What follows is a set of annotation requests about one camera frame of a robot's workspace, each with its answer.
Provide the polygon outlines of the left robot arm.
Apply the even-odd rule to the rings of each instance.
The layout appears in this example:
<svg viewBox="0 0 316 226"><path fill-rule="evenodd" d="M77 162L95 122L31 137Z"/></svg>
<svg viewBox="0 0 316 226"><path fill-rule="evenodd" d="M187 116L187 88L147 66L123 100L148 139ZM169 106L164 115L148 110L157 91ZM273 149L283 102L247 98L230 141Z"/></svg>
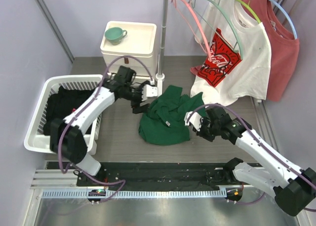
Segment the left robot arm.
<svg viewBox="0 0 316 226"><path fill-rule="evenodd" d="M141 105L150 97L156 97L158 89L154 80L146 80L139 86L132 85L136 72L120 66L112 78L103 78L92 95L72 114L55 119L50 127L50 150L65 158L88 174L95 186L105 180L102 164L87 150L84 134L96 118L115 101L122 98L131 102L134 114L146 112L148 105Z"/></svg>

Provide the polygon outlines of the green t-shirt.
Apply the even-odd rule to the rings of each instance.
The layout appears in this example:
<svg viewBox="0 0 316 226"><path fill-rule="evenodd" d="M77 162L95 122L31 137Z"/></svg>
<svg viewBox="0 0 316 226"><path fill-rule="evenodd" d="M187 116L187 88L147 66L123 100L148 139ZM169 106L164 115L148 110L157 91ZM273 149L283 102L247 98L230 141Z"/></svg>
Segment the green t-shirt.
<svg viewBox="0 0 316 226"><path fill-rule="evenodd" d="M202 92L189 96L183 94L182 90L182 87L169 85L142 115L138 134L145 142L167 146L190 140L185 115L204 105L204 102Z"/></svg>

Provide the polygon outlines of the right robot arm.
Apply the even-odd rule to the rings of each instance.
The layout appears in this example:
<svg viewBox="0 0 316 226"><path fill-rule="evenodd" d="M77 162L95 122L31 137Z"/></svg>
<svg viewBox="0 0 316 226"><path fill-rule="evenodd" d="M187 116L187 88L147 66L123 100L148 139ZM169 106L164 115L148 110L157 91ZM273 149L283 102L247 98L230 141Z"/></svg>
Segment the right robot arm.
<svg viewBox="0 0 316 226"><path fill-rule="evenodd" d="M223 178L229 184L237 181L252 185L270 197L288 215L297 216L316 197L316 172L311 168L303 169L292 163L274 148L269 146L259 134L242 118L232 119L226 107L202 106L206 116L197 111L188 113L187 126L208 141L217 136L228 140L251 155L262 167L259 170L241 159L234 158L224 166Z"/></svg>

